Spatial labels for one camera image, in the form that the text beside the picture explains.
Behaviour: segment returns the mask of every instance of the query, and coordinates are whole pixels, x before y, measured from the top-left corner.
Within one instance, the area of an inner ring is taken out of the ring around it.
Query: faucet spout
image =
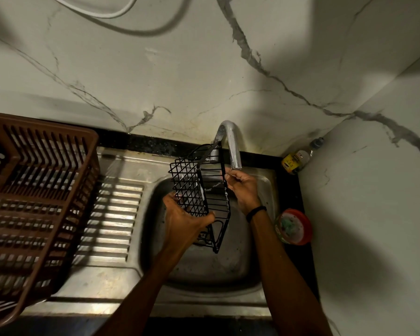
[[[240,170],[241,166],[241,157],[240,157],[240,149],[238,147],[238,141],[236,140],[235,134],[235,124],[229,120],[223,121],[218,128],[218,132],[216,132],[216,136],[214,137],[213,144],[217,141],[222,141],[224,137],[227,137],[227,142],[229,144],[229,152],[230,152],[230,164],[232,169]],[[211,154],[211,157],[218,158],[217,154]]]

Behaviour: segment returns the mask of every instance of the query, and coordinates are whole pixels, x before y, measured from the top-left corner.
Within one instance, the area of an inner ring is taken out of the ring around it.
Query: dish soap bottle
[[[314,139],[309,145],[302,146],[297,150],[297,152],[293,152],[288,154],[282,160],[282,166],[288,171],[290,174],[297,174],[301,169],[305,167],[305,165],[310,161],[313,157],[314,151],[318,150],[319,147],[323,145],[323,138],[319,137]]]

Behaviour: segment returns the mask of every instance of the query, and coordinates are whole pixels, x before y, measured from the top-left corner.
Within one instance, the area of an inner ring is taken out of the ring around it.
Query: black bracelet
[[[248,223],[250,223],[250,221],[252,220],[253,216],[254,216],[254,215],[255,215],[258,211],[261,211],[261,210],[267,211],[267,210],[266,210],[266,206],[259,206],[259,207],[256,207],[256,208],[255,208],[255,209],[253,209],[251,212],[249,212],[249,213],[246,215],[247,222],[248,222]]]

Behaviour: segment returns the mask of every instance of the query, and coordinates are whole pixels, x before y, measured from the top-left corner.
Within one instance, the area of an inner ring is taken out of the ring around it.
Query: person
[[[261,206],[257,181],[242,171],[226,168],[227,185],[247,215]],[[181,256],[199,232],[213,223],[214,214],[193,217],[176,202],[174,193],[163,198],[167,213],[163,247],[153,265],[101,326],[95,336],[141,335],[157,294]],[[287,256],[265,210],[250,221],[257,248],[263,290],[270,314],[280,335],[332,335],[322,307]]]

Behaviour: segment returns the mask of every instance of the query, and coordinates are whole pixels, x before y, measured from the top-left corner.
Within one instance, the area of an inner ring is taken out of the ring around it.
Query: person's left hand
[[[214,213],[211,212],[204,217],[191,216],[176,202],[174,192],[170,192],[163,197],[163,202],[167,207],[163,248],[181,257],[185,250],[196,241],[199,232],[214,222]]]

